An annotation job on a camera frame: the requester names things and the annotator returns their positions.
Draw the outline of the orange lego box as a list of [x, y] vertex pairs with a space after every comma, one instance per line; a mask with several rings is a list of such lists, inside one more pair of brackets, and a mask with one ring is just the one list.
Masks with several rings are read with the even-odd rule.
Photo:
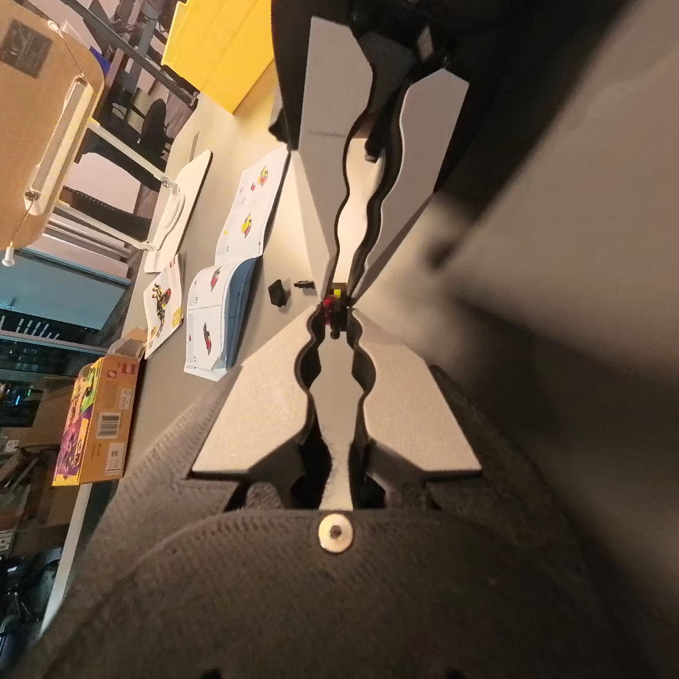
[[78, 374], [52, 479], [53, 488], [123, 477], [146, 332], [132, 329]]

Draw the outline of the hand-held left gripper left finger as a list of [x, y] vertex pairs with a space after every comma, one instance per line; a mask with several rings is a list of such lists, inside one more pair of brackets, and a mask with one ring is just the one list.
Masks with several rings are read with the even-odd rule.
[[300, 448], [308, 437], [315, 407], [302, 360], [317, 349], [319, 307], [307, 307], [272, 339], [245, 359], [208, 433], [191, 472], [267, 482], [290, 494], [304, 476]]

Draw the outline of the open instruction booklet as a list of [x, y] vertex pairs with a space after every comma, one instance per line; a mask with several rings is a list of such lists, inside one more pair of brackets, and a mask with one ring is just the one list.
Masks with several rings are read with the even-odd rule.
[[185, 373], [217, 381], [236, 363], [253, 272], [289, 160], [288, 149], [280, 146], [241, 174], [214, 264], [199, 271], [188, 291]]

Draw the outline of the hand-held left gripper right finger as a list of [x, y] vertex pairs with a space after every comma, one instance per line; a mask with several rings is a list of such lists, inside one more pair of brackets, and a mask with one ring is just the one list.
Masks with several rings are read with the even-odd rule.
[[472, 477], [481, 462], [432, 371], [366, 314], [350, 313], [352, 377], [362, 389], [352, 481], [385, 489]]

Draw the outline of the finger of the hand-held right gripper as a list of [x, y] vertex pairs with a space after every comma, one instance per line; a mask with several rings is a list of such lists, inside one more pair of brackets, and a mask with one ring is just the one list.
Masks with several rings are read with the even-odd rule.
[[313, 17], [293, 176], [310, 279], [317, 297], [333, 282], [337, 228], [350, 196], [348, 148], [369, 105], [373, 69], [349, 27]]
[[429, 203], [468, 87], [437, 69], [399, 93], [382, 174], [367, 202], [365, 235], [350, 267], [349, 297], [365, 294]]

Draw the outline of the yellow plastic bin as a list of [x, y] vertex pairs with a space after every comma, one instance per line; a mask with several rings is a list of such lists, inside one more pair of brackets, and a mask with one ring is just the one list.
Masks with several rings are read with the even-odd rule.
[[234, 114], [274, 59], [271, 1], [178, 1], [162, 65]]

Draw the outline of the black lego assembly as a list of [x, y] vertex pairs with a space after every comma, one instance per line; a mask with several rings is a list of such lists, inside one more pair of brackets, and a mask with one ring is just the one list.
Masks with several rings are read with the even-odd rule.
[[[333, 340], [338, 340], [340, 336], [346, 332], [347, 328], [347, 323], [348, 323], [348, 314], [349, 314], [349, 308], [351, 307], [351, 296], [347, 292], [347, 284], [346, 283], [337, 283], [337, 282], [332, 282], [329, 284], [326, 294], [323, 298], [323, 300], [327, 297], [327, 295], [332, 295], [331, 291], [332, 288], [334, 287], [340, 287], [344, 290], [344, 294], [341, 298], [337, 299], [336, 306], [335, 306], [335, 322], [333, 325], [328, 326], [325, 325], [329, 331], [329, 336]], [[322, 302], [320, 303], [320, 308], [322, 311], [322, 316], [323, 316], [323, 310], [322, 310]]]

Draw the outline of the dark equipment rack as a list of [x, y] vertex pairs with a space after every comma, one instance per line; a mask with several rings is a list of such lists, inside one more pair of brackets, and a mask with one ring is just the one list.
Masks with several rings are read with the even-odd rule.
[[39, 407], [69, 383], [66, 350], [1, 339], [1, 428], [31, 427]]

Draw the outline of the black office chair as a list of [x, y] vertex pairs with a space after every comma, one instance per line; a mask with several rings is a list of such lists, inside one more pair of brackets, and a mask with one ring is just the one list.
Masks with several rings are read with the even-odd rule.
[[166, 103], [157, 98], [150, 104], [139, 135], [139, 148], [149, 159], [163, 160], [174, 139], [166, 131]]

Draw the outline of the closed instruction booklet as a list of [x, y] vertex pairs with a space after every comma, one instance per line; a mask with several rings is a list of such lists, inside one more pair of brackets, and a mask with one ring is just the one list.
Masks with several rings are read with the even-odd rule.
[[144, 358], [148, 360], [182, 325], [182, 256], [176, 254], [143, 293], [147, 321]]

